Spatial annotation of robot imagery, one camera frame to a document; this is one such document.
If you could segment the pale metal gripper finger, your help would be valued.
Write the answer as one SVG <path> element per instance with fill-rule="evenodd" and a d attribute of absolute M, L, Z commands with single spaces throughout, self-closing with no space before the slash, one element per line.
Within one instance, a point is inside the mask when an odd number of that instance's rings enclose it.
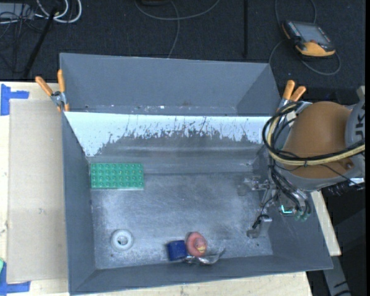
<path fill-rule="evenodd" d="M 266 179 L 260 181 L 256 178 L 244 178 L 237 185 L 237 195 L 247 195 L 251 192 L 266 191 L 271 187 L 271 183 Z"/>
<path fill-rule="evenodd" d="M 246 232 L 249 238 L 266 237 L 273 219 L 268 215 L 260 215 L 256 218 L 251 228 Z"/>

